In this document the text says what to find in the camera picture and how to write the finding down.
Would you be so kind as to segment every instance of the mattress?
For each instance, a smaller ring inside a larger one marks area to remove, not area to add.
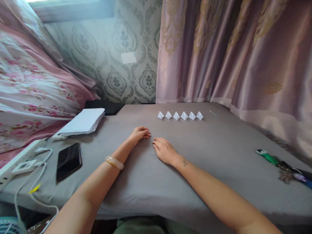
[[[180,115],[183,111],[187,114],[200,111],[204,119],[160,120],[159,111],[163,114],[170,111],[172,115],[176,111]],[[255,150],[264,149],[293,167],[310,172],[311,169],[217,103],[125,105],[117,115],[105,117],[92,134],[48,141],[47,147],[53,149],[53,155],[36,196],[62,207],[105,157],[141,125],[149,128],[152,137],[166,138],[185,158],[229,185],[274,224],[311,222],[312,190],[297,181],[287,185],[278,180],[279,170]],[[200,233],[231,233],[178,171],[157,158],[152,141],[141,140],[132,150],[97,219],[161,215]],[[76,142],[81,144],[83,166],[56,184],[58,152]],[[26,175],[19,175],[12,180],[0,193],[0,200],[13,203],[16,189],[25,179]],[[27,195],[31,184],[21,190],[18,204],[52,214],[53,210],[33,203]]]

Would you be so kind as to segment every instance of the wallpaper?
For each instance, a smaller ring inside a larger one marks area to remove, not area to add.
[[[97,81],[102,100],[155,102],[162,0],[112,1],[113,18],[46,24],[77,68]],[[123,64],[121,53],[135,52]]]

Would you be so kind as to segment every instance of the charging cable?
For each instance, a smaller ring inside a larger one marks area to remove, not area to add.
[[[37,148],[35,150],[35,154],[40,154],[42,152],[45,152],[45,151],[50,151],[49,155],[38,165],[38,167],[29,175],[29,177],[23,182],[23,184],[19,187],[19,189],[17,190],[17,192],[15,193],[15,196],[14,196],[14,206],[15,206],[15,211],[16,211],[16,214],[17,214],[17,218],[18,218],[18,221],[23,224],[22,222],[22,219],[20,217],[20,213],[19,213],[19,208],[18,208],[18,205],[17,205],[17,196],[19,194],[19,191],[29,182],[29,180],[40,170],[40,168],[43,166],[43,169],[40,173],[40,175],[38,176],[38,178],[35,180],[35,182],[32,184],[31,186],[31,189],[30,191],[33,190],[33,187],[35,186],[35,184],[37,184],[37,182],[41,179],[42,175],[44,174],[45,172],[45,169],[46,169],[46,161],[50,158],[50,156],[52,155],[52,149],[49,149],[49,148]],[[30,194],[30,198],[36,202],[37,204],[41,205],[41,206],[44,206],[44,207],[48,207],[48,208],[55,208],[56,210],[56,214],[55,216],[58,214],[59,212],[59,209],[57,206],[54,206],[54,205],[47,205],[47,204],[44,204],[42,203],[41,201],[39,201],[37,198],[35,198],[35,196],[31,193]],[[46,227],[42,230],[41,233],[45,232],[45,230],[47,229],[47,227],[50,225],[50,223],[52,222],[52,220],[55,218],[55,216],[49,221],[49,223],[46,225]]]

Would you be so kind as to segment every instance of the wrist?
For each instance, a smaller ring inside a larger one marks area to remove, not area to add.
[[[171,166],[174,168],[177,168],[184,160],[184,157],[180,154],[176,154],[176,156],[173,157],[173,160],[171,162]]]
[[[129,136],[127,139],[126,139],[126,143],[130,144],[132,147],[135,147],[136,145],[136,139],[135,137],[133,136]]]

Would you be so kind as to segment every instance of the smartphone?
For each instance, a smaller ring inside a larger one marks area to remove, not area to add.
[[[56,181],[60,182],[82,167],[80,144],[76,143],[59,152]]]

